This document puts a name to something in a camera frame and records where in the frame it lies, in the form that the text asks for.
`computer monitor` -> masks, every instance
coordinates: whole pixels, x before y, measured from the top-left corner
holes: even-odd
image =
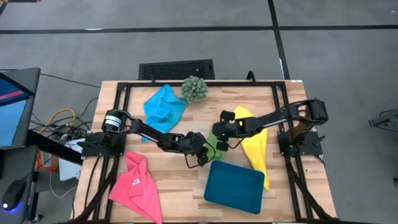
[[[0,72],[0,106],[26,100],[35,93]]]

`green succulent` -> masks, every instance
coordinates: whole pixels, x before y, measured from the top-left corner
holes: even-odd
[[[187,101],[187,103],[194,103],[202,101],[206,98],[207,85],[202,78],[190,76],[184,79],[184,84],[182,84],[182,98]]]

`yellow cloth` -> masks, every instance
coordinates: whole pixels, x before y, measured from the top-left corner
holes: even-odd
[[[253,116],[248,109],[242,106],[237,106],[234,112],[235,119]],[[265,175],[264,188],[269,190],[269,179],[266,168],[267,129],[263,129],[260,134],[251,138],[245,138],[241,144],[253,168]]]

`computer mouse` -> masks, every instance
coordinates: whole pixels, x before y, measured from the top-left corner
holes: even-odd
[[[5,211],[11,211],[16,208],[24,194],[26,187],[25,180],[15,180],[8,186],[2,196],[2,207]]]

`blue plastic tray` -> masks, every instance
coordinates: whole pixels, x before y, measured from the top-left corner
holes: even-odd
[[[262,172],[213,161],[205,190],[205,200],[245,212],[261,211]]]

